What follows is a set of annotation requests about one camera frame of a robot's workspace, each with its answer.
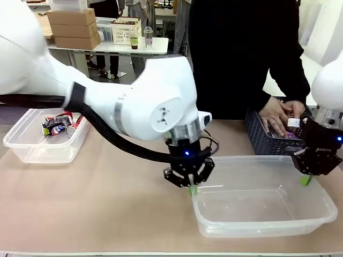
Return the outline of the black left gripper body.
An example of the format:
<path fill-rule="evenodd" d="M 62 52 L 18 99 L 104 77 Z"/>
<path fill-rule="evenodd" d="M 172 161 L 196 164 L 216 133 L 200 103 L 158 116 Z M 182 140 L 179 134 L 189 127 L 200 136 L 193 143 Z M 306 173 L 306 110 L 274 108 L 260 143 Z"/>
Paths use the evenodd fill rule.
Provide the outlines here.
<path fill-rule="evenodd" d="M 171 167 L 177 168 L 183 166 L 199 167 L 205 159 L 211 156 L 211 147 L 207 146 L 202 149 L 200 139 L 191 141 L 190 138 L 166 138 L 165 144 L 168 147 L 170 157 L 168 163 Z"/>

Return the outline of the person's right hand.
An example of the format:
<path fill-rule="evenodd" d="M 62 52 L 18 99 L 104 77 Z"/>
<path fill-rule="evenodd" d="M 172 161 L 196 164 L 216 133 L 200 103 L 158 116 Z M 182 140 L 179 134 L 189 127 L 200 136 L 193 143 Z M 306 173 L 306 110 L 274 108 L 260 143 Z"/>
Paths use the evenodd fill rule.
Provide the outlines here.
<path fill-rule="evenodd" d="M 273 128 L 281 137 L 287 134 L 287 131 L 283 132 L 283 124 L 281 116 L 284 113 L 280 102 L 275 97 L 271 96 L 265 107 L 258 113 L 263 127 L 267 133 L 270 132 L 270 127 Z"/>

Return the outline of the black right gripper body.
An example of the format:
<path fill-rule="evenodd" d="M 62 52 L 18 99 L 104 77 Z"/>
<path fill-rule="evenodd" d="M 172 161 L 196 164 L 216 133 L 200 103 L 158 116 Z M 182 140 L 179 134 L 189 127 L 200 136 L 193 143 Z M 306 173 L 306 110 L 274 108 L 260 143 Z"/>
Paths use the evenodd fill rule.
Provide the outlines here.
<path fill-rule="evenodd" d="M 337 150 L 342 146 L 342 130 L 325 127 L 308 118 L 303 127 L 302 140 L 305 143 L 302 161 L 329 161 L 331 158 L 342 161 L 342 158 L 337 156 Z"/>

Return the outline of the person's left hand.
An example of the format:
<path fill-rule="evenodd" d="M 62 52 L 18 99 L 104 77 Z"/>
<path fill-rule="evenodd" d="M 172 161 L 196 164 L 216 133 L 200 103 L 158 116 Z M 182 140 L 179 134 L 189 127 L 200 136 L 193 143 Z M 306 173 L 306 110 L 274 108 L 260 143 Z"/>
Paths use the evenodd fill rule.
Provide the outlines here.
<path fill-rule="evenodd" d="M 281 104 L 283 109 L 283 114 L 281 116 L 281 121 L 283 124 L 283 132 L 286 131 L 295 133 L 295 127 L 286 127 L 288 125 L 289 118 L 297 118 L 300 119 L 303 113 L 305 112 L 305 106 L 300 101 L 286 101 L 285 103 Z"/>

